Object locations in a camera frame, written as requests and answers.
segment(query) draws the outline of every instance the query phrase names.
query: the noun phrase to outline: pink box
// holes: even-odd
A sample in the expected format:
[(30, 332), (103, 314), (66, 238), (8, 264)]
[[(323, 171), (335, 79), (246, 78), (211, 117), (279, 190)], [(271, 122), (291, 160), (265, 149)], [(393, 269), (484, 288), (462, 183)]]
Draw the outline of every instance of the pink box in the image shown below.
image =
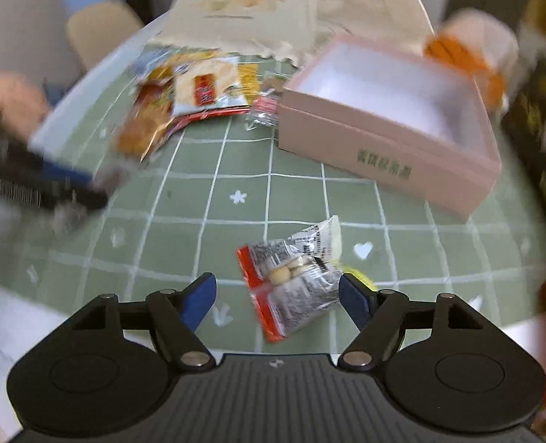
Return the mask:
[(281, 149), (469, 216), (501, 171), (465, 75), (357, 37), (335, 39), (286, 86)]

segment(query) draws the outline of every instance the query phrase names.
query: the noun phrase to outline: table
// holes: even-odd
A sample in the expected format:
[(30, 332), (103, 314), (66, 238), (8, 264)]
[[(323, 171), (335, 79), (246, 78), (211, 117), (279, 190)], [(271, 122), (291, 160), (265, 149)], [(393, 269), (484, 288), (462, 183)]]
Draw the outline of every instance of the table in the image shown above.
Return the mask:
[[(288, 63), (242, 60), (259, 63), (261, 75), (293, 72)], [(54, 140), (56, 154), (92, 172), (110, 164), (116, 158), (108, 152), (110, 132), (131, 107), (133, 89), (126, 71), (95, 89), (65, 143)], [(218, 299), (197, 334), (209, 348), (339, 353), (357, 333), (342, 308), (282, 343), (264, 341), (235, 258), (246, 243), (288, 236), (337, 214), (343, 263), (378, 287), (420, 300), (455, 292), (495, 324), (511, 325), (538, 311), (546, 223), (518, 162), (498, 138), (502, 175), (464, 222), (389, 187), (281, 151), (275, 133), (246, 131), (242, 117), (195, 123), (78, 233), (50, 239), (38, 219), (24, 223), (12, 248), (0, 251), (0, 283), (68, 315), (99, 293), (144, 299), (157, 289), (182, 289), (208, 271), (218, 279)], [(405, 344), (427, 335), (410, 333)]]

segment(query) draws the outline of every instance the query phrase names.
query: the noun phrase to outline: heart pattern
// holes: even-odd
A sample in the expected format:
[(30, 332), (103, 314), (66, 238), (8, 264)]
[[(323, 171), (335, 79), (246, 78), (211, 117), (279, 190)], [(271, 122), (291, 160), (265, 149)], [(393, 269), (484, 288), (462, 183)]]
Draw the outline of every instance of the heart pattern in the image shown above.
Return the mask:
[(371, 241), (367, 241), (365, 243), (357, 243), (357, 245), (353, 247), (353, 252), (360, 260), (367, 260), (367, 257), (372, 252), (372, 249), (373, 244)]

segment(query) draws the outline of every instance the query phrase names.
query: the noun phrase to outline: plastic wrapper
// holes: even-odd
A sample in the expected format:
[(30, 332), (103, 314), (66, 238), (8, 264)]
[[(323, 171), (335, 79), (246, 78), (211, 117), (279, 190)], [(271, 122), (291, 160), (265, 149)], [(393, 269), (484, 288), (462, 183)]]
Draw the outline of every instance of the plastic wrapper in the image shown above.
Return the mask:
[(138, 97), (115, 136), (115, 151), (141, 162), (194, 121), (246, 113), (245, 93), (254, 94), (258, 84), (256, 65), (222, 55), (168, 49), (140, 55), (131, 66)]
[(215, 113), (220, 109), (248, 111), (238, 70), (239, 57), (210, 58), (178, 68), (173, 116)]
[(141, 85), (134, 106), (116, 135), (115, 150), (140, 161), (156, 151), (172, 121), (172, 108), (173, 79)]
[(289, 238), (237, 251), (268, 341), (284, 339), (339, 303), (341, 253), (337, 216)]
[(279, 102), (287, 77), (278, 73), (266, 73), (258, 96), (252, 102), (246, 115), (246, 129), (259, 125), (277, 126), (279, 124)]

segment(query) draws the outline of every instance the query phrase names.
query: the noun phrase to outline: chair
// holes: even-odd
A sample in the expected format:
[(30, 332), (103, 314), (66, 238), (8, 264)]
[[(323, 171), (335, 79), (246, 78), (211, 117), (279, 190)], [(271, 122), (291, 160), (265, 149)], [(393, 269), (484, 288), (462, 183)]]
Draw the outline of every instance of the chair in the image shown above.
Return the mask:
[(144, 24), (129, 6), (108, 0), (73, 14), (66, 24), (66, 36), (89, 71), (142, 28)]

